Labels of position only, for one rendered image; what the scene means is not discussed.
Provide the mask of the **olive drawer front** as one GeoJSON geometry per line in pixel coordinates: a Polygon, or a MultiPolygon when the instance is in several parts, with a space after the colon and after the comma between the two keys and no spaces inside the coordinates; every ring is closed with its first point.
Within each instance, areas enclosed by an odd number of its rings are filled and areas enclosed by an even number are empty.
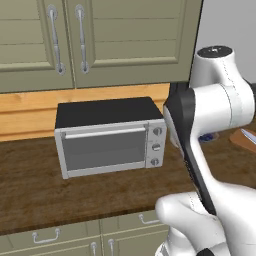
{"type": "Polygon", "coordinates": [[[78,239],[100,237],[99,222],[89,221],[0,236],[0,256],[29,256],[34,249],[73,242],[78,239]],[[40,237],[55,236],[55,229],[61,230],[57,241],[48,244],[34,244],[32,233],[40,237]]]}
{"type": "Polygon", "coordinates": [[[104,234],[148,228],[152,226],[162,226],[154,210],[137,212],[100,220],[101,230],[104,234]]]}

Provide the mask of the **wooden cutting board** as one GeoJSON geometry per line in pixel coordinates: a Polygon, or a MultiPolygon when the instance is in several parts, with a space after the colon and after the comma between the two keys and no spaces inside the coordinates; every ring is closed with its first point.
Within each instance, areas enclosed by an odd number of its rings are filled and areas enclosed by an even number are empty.
{"type": "Polygon", "coordinates": [[[246,138],[240,129],[237,129],[233,134],[231,134],[229,139],[235,145],[256,154],[256,144],[246,138]]]}

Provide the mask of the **silver knife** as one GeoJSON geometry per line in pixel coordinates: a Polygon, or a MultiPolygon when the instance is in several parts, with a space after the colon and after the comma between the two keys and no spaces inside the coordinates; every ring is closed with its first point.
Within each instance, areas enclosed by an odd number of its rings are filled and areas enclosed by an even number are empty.
{"type": "Polygon", "coordinates": [[[249,139],[252,143],[256,145],[256,135],[253,135],[252,133],[246,131],[245,129],[240,130],[247,139],[249,139]]]}

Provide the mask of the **silver and black toaster oven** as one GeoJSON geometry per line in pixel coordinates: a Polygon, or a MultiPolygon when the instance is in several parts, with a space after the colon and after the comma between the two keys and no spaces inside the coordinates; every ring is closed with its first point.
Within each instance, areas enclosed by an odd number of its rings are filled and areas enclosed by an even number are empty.
{"type": "Polygon", "coordinates": [[[62,177],[160,167],[166,131],[149,97],[60,103],[54,136],[62,177]]]}

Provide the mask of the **small blue and white object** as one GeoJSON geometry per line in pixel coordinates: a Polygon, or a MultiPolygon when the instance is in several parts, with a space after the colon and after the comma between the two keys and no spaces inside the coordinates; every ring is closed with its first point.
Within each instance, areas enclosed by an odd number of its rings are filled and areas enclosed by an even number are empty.
{"type": "Polygon", "coordinates": [[[212,142],[215,141],[219,138],[219,134],[218,133],[208,133],[208,134],[204,134],[202,136],[199,137],[199,141],[201,143],[208,143],[208,142],[212,142]]]}

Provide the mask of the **olive wide upper cupboard door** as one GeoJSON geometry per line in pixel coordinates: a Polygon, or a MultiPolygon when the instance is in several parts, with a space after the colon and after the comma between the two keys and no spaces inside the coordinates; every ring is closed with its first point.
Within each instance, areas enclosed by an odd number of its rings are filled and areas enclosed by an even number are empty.
{"type": "Polygon", "coordinates": [[[187,81],[203,0],[66,0],[78,88],[187,81]],[[79,21],[89,73],[81,71],[79,21]]]}

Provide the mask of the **olive lower cupboard door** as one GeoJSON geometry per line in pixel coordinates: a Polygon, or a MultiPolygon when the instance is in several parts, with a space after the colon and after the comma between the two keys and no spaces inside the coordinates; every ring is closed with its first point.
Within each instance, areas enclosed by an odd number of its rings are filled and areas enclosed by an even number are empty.
{"type": "Polygon", "coordinates": [[[168,229],[158,227],[110,233],[103,236],[104,256],[111,256],[109,239],[114,239],[116,256],[155,256],[165,241],[168,229]]]}
{"type": "Polygon", "coordinates": [[[102,256],[99,236],[41,247],[31,251],[29,256],[93,256],[90,246],[92,242],[97,243],[96,256],[102,256]]]}

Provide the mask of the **olive narrow upper cupboard door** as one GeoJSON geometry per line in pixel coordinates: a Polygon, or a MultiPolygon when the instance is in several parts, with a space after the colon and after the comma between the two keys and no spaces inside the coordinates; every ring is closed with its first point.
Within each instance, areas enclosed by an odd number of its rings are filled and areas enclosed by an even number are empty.
{"type": "Polygon", "coordinates": [[[0,0],[0,93],[71,89],[72,61],[64,0],[0,0]],[[50,19],[55,26],[64,75],[56,72],[50,19]]]}

